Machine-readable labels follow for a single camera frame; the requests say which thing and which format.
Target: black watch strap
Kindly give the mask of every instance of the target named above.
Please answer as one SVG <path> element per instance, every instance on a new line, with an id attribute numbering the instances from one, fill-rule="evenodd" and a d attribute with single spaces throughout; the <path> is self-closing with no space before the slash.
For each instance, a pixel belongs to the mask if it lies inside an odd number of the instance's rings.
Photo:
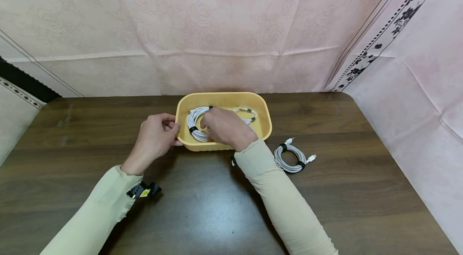
<path id="1" fill-rule="evenodd" d="M 161 191 L 161 187 L 155 182 L 147 185 L 144 181 L 141 181 L 127 192 L 127 196 L 131 198 L 154 197 Z"/>

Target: yellow plastic tray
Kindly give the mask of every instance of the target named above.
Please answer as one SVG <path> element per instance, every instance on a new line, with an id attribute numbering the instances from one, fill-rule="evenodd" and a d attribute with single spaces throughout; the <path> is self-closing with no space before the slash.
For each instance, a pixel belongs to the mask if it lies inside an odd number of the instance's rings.
<path id="1" fill-rule="evenodd" d="M 246 107 L 254 110 L 258 118 L 251 123 L 259 138 L 265 140 L 272 133 L 272 122 L 268 112 L 267 103 L 256 93 L 250 92 L 222 92 L 222 93 L 192 93 L 183 97 L 177 105 L 176 122 L 182 122 L 178 140 L 191 151 L 225 150 L 232 149 L 229 145 L 219 142 L 198 142 L 188 131 L 186 120 L 188 111 L 199 106 L 215 106 L 225 109 Z M 253 115 L 246 111 L 239 111 L 241 118 L 251 118 Z M 200 130 L 201 119 L 198 119 L 196 127 Z"/>

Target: person's right hand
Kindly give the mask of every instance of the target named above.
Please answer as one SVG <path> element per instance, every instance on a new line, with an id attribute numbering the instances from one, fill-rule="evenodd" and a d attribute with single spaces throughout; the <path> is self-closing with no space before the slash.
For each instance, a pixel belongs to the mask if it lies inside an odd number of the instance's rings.
<path id="1" fill-rule="evenodd" d="M 209 137 L 216 142 L 231 145 L 237 152 L 243 151 L 258 136 L 235 112 L 214 107 L 205 112 L 201 128 L 209 127 Z"/>

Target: white cable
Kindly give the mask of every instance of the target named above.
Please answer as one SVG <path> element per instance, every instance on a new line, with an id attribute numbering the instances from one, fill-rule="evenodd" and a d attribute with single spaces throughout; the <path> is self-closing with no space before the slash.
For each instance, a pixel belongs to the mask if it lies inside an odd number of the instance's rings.
<path id="1" fill-rule="evenodd" d="M 249 127 L 250 127 L 252 130 L 254 130 L 253 127 L 252 127 L 251 124 L 250 124 L 250 123 L 252 123 L 253 121 L 255 121 L 255 120 L 258 118 L 258 114 L 257 114 L 254 110 L 252 110 L 252 109 L 250 109 L 250 108 L 245 108 L 245 107 L 237 107 L 237 108 L 233 109 L 233 111 L 234 111 L 235 113 L 237 113 L 238 111 L 246 111 L 246 112 L 252 113 L 252 114 L 254 115 L 253 118 L 246 118 L 246 119 L 243 119 L 243 121 L 244 121 L 247 125 L 249 125 Z"/>
<path id="2" fill-rule="evenodd" d="M 188 119 L 186 120 L 186 123 L 188 124 L 188 129 L 190 130 L 192 127 L 195 127 L 195 129 L 193 131 L 191 131 L 191 135 L 196 139 L 198 140 L 199 142 L 208 142 L 208 137 L 209 137 L 209 133 L 208 132 L 202 132 L 201 130 L 197 129 L 196 128 L 196 123 L 198 121 L 198 118 L 203 115 L 206 111 L 208 111 L 210 109 L 209 106 L 200 106 L 198 108 L 195 108 L 195 109 L 192 109 L 191 111 L 189 111 L 189 115 L 188 115 Z M 258 114 L 253 111 L 252 109 L 249 109 L 249 108 L 245 108 L 245 107 L 237 107 L 235 109 L 233 109 L 234 112 L 238 112 L 238 111 L 247 111 L 247 112 L 251 112 L 254 117 L 253 118 L 250 118 L 250 119 L 243 119 L 243 121 L 249 125 L 249 127 L 254 130 L 252 128 L 252 126 L 250 125 L 251 122 L 255 121 L 256 118 L 258 117 Z"/>
<path id="3" fill-rule="evenodd" d="M 208 110 L 209 106 L 201 106 L 189 111 L 190 114 L 188 115 L 188 119 L 186 121 L 186 123 L 188 124 L 188 129 L 195 127 L 198 118 Z M 207 142 L 207 138 L 209 137 L 209 133 L 202 132 L 198 129 L 191 131 L 191 135 L 200 142 Z"/>
<path id="4" fill-rule="evenodd" d="M 286 148 L 290 151 L 293 152 L 297 159 L 303 163 L 303 164 L 308 164 L 312 161 L 314 161 L 317 156 L 316 155 L 311 155 L 310 157 L 306 158 L 305 155 L 300 151 L 298 148 L 293 146 L 291 143 L 293 143 L 294 137 L 288 139 L 285 141 Z M 275 152 L 273 152 L 273 155 L 275 156 L 275 161 L 277 164 L 281 166 L 281 168 L 289 173 L 298 173 L 302 170 L 301 165 L 295 165 L 295 166 L 290 166 L 289 164 L 285 163 L 284 160 L 281 158 L 281 153 L 283 152 L 283 146 L 278 146 L 277 149 L 275 149 Z"/>

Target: arm sleeve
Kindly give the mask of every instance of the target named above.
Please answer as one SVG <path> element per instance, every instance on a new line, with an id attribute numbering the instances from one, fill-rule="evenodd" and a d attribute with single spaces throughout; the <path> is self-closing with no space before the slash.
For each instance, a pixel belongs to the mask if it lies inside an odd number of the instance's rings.
<path id="1" fill-rule="evenodd" d="M 337 255 L 331 239 L 263 140 L 235 154 L 238 166 L 261 195 L 268 216 L 290 255 Z"/>
<path id="2" fill-rule="evenodd" d="M 126 192 L 141 179 L 142 176 L 128 176 L 120 166 L 111 168 L 40 254 L 97 255 L 113 227 L 135 202 Z"/>

